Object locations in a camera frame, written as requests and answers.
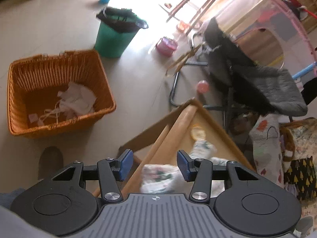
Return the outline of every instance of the green trash bin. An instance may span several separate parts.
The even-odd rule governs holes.
[[[101,56],[120,57],[140,28],[148,28],[131,9],[107,7],[97,18],[101,20],[95,49]]]

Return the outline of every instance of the blue pole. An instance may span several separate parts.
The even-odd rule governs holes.
[[[316,66],[316,62],[313,62],[311,65],[308,65],[306,68],[302,69],[298,73],[294,74],[292,76],[293,80],[296,80],[304,75],[306,75],[308,72],[312,71],[314,67]]]

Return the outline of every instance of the tiled floor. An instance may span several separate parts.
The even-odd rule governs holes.
[[[55,145],[64,163],[82,160],[95,164],[115,156],[120,145],[139,134],[169,111],[171,78],[153,44],[175,30],[175,21],[165,25],[167,14],[159,0],[111,0],[110,6],[132,8],[150,28],[140,30],[120,59],[102,59],[117,110],[87,130],[42,139],[13,137],[8,132],[6,85],[13,60],[35,54],[93,48],[99,28],[95,18],[102,6],[98,0],[4,0],[0,3],[0,192],[28,188],[37,181],[38,161],[47,146]],[[178,55],[186,50],[181,46]],[[202,70],[187,67],[179,82],[177,102],[195,96],[195,84],[204,79]]]

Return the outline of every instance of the orange wicker basket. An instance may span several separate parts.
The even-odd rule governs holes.
[[[44,126],[30,123],[28,115],[42,115],[59,100],[57,92],[65,91],[70,81],[85,85],[97,97],[94,113],[66,121],[59,117],[45,120]],[[95,50],[66,51],[60,55],[36,55],[11,63],[8,76],[7,111],[12,135],[30,138],[55,135],[94,124],[116,109],[107,77]]]

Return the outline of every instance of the black round pad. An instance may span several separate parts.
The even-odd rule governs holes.
[[[216,198],[214,210],[228,227],[251,236],[286,233],[301,215],[293,194],[263,180],[238,181]]]
[[[242,199],[242,206],[249,212],[257,215],[268,215],[275,212],[279,206],[278,201],[266,194],[255,193]]]
[[[83,229],[98,213],[96,198],[79,185],[52,181],[48,186],[42,182],[21,193],[11,205],[11,210],[31,225],[65,236]]]
[[[33,208],[42,215],[58,215],[66,211],[71,201],[61,194],[46,194],[33,202]]]

